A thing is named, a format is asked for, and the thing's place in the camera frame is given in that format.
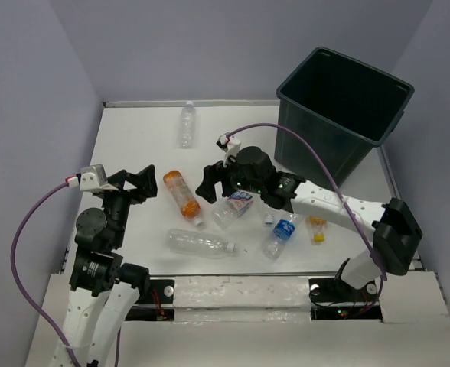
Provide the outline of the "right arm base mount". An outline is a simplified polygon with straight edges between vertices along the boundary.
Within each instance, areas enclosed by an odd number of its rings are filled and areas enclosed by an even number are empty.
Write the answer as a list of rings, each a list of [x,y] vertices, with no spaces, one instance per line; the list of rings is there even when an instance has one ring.
[[[313,321],[383,319],[374,281],[357,290],[334,278],[313,278],[309,287]]]

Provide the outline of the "orange label bottle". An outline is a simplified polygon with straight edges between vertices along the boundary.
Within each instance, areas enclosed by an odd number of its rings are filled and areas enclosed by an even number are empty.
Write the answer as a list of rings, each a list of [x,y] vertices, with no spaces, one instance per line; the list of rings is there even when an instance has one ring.
[[[193,225],[202,226],[204,222],[200,204],[182,174],[179,171],[169,171],[163,176],[163,181],[178,205],[181,215]]]

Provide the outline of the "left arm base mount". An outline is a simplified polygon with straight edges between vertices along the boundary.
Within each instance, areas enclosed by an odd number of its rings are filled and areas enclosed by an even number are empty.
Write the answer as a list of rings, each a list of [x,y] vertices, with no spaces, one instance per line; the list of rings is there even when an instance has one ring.
[[[139,297],[125,321],[173,321],[174,284],[174,278],[151,278],[147,293]]]

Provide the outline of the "red blue label bottle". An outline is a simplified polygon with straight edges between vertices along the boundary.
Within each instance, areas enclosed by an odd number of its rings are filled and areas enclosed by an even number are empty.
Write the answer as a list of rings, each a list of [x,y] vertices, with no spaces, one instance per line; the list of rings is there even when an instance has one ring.
[[[227,229],[253,205],[253,202],[254,198],[250,193],[237,190],[214,206],[212,217],[221,229]]]

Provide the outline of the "small yellow cap bottle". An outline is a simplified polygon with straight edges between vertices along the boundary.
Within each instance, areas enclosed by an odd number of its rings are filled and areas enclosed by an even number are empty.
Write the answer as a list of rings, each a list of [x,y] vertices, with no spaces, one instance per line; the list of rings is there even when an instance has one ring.
[[[325,230],[328,222],[325,219],[309,216],[308,225],[311,233],[311,241],[314,244],[320,244],[325,241]]]

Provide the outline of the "large clear bottle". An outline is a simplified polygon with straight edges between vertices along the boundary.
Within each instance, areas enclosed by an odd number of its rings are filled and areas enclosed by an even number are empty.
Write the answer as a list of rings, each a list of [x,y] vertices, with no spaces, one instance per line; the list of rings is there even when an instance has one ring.
[[[167,246],[173,252],[205,258],[222,258],[235,255],[236,245],[219,235],[183,229],[170,229]]]

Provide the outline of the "clear bottle blue cap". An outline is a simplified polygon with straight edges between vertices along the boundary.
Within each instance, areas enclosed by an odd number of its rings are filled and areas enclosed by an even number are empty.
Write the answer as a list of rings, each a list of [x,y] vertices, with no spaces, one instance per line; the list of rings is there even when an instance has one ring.
[[[264,203],[261,206],[261,217],[264,226],[271,227],[275,224],[274,209]]]

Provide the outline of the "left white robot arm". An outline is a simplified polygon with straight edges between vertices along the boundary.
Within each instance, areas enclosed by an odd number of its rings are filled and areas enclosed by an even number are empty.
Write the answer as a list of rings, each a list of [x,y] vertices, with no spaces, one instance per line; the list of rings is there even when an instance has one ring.
[[[106,176],[101,164],[83,168],[67,178],[102,199],[100,208],[84,210],[76,220],[77,251],[70,276],[70,292],[52,366],[102,366],[126,314],[149,293],[149,270],[125,263],[122,247],[129,210],[158,193],[155,167],[137,174],[121,170]]]

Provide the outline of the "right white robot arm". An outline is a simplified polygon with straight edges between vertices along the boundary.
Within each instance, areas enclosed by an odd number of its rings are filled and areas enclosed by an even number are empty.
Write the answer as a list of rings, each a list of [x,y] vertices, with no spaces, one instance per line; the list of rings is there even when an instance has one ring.
[[[317,216],[367,239],[370,248],[346,260],[332,281],[334,294],[342,300],[351,299],[385,274],[405,275],[422,239],[422,230],[405,201],[392,198],[378,203],[338,195],[299,175],[277,170],[255,146],[207,165],[196,194],[215,203],[216,184],[221,184],[224,196],[237,190],[254,193],[273,209]]]

